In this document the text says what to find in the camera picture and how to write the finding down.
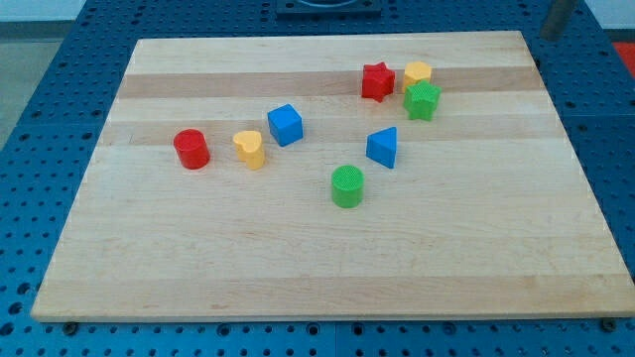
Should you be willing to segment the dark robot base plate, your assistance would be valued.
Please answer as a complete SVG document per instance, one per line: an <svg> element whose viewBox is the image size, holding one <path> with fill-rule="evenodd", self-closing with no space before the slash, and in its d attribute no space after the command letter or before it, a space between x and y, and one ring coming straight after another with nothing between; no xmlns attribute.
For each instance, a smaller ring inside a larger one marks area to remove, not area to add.
<svg viewBox="0 0 635 357"><path fill-rule="evenodd" d="M276 0L278 17L380 15L382 0Z"/></svg>

